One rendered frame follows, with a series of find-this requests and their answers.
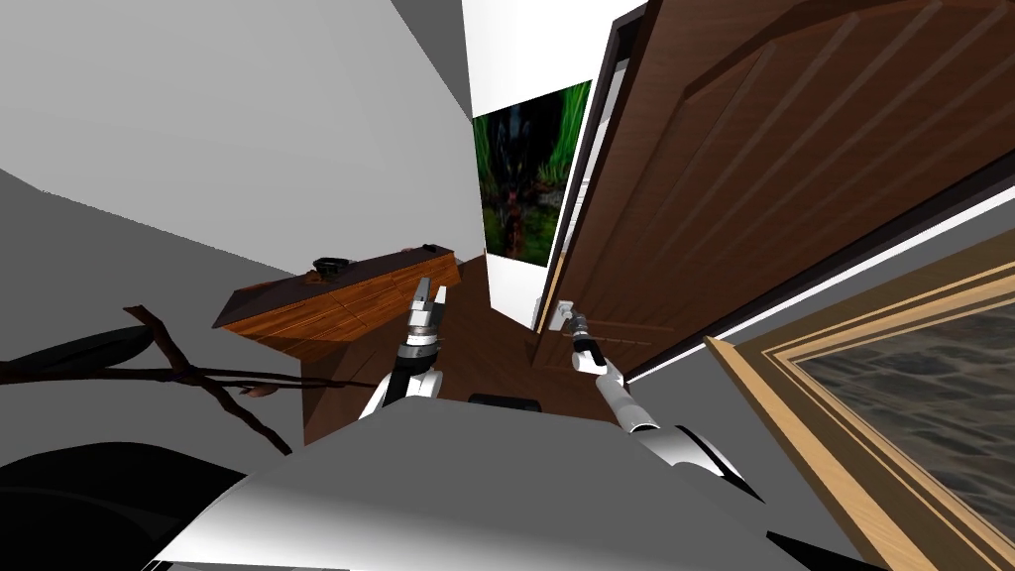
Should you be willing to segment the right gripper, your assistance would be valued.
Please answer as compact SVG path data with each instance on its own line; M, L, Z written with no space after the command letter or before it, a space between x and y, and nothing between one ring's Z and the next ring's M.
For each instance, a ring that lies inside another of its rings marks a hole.
M557 300L556 313L548 322L549 331L560 331L567 322L570 335L578 339L591 339L589 324L585 315L573 312L573 301Z

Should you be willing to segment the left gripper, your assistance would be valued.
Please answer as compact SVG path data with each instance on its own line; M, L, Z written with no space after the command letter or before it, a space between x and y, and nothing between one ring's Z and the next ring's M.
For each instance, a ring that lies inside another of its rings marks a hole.
M441 309L445 308L447 286L441 285L432 300L430 297L430 291L431 278L421 278L412 297L412 303L410 304L409 318L407 322L410 329L439 329Z

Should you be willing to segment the brown wooden sideboard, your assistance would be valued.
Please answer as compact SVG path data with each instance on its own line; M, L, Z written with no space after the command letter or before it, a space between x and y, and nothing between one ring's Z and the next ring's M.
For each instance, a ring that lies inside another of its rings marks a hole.
M410 311L422 279L430 292L461 280L455 253L437 245L352 262L332 281L304 275L236 289L214 322L303 362L318 361Z

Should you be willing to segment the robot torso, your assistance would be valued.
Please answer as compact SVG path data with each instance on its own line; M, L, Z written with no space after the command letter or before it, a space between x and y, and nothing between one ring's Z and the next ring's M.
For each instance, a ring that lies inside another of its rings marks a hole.
M201 571L880 571L594 420L411 397L255 473L159 554Z

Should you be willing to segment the brown panelled wooden door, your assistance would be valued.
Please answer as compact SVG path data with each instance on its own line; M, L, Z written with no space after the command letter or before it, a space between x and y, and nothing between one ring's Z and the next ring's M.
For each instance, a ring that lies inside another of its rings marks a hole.
M641 373L1015 151L1015 0L650 0L554 301Z

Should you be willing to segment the dark brown bare branch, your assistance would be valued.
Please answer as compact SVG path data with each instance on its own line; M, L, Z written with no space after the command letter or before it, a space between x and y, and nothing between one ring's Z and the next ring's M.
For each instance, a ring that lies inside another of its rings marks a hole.
M11 361L0 361L0 386L57 381L125 380L199 387L211 395L225 412L266 438L283 455L291 454L292 448L276 431L240 406L228 394L230 387L239 387L247 396L266 396L280 390L375 388L373 384L355 381L197 367L186 359L171 338L165 324L143 305L129 305L124 311L139 323L49 346ZM158 346L168 361L166 368L131 369L121 366L153 345Z

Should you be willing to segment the wood-framed dark picture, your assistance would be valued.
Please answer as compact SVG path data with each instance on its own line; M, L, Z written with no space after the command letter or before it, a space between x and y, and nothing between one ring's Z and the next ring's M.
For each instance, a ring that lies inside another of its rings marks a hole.
M1015 571L1015 229L712 355L888 571Z

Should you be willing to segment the green plant wall picture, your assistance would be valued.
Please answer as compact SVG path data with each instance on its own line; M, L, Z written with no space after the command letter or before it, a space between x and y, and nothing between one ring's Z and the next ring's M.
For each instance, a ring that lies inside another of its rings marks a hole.
M586 81L472 120L490 254L548 266L590 91Z

